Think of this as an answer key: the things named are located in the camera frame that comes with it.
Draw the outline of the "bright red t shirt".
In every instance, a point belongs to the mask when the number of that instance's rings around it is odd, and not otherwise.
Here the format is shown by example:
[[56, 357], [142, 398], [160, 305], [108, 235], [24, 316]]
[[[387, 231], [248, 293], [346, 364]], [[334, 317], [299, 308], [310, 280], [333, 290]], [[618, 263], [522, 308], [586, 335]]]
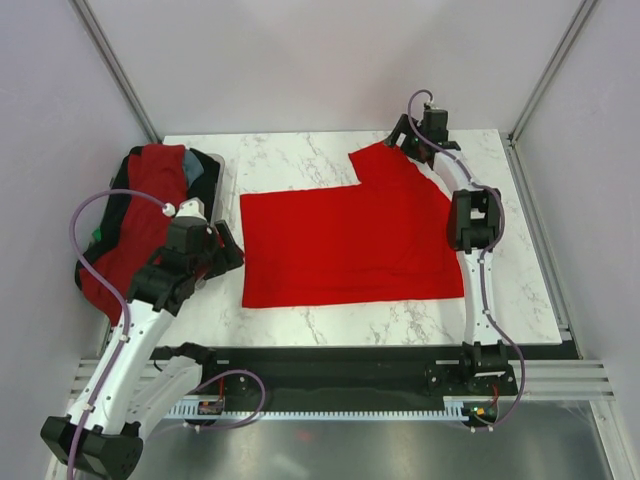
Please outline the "bright red t shirt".
[[355, 185], [241, 195], [243, 307], [463, 297], [447, 196], [398, 148], [349, 160]]

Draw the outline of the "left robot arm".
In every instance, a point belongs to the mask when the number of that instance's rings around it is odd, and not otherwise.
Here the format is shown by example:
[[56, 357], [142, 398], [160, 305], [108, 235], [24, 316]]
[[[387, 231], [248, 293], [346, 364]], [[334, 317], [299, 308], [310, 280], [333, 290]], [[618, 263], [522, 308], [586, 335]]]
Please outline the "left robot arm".
[[210, 223], [197, 199], [167, 203], [165, 244], [117, 294], [121, 316], [84, 390], [63, 416], [50, 416], [41, 438], [68, 478], [83, 472], [127, 479], [145, 441], [169, 411], [191, 392], [208, 393], [219, 369], [196, 354], [174, 354], [146, 386], [139, 380], [159, 340], [198, 284], [242, 266], [241, 250], [223, 221]]

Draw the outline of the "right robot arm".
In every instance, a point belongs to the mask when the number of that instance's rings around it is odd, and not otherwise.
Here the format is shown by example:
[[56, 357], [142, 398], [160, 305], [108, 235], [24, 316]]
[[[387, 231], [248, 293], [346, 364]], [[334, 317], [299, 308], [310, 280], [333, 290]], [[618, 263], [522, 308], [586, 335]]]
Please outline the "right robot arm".
[[384, 140], [410, 159], [426, 164], [451, 194], [446, 235], [463, 279], [465, 331], [456, 367], [431, 382], [468, 395], [515, 395], [518, 387], [508, 348], [513, 342], [497, 325], [493, 289], [493, 250], [504, 233], [498, 190], [480, 182], [457, 142], [449, 139], [448, 112], [426, 105], [421, 120], [404, 113]]

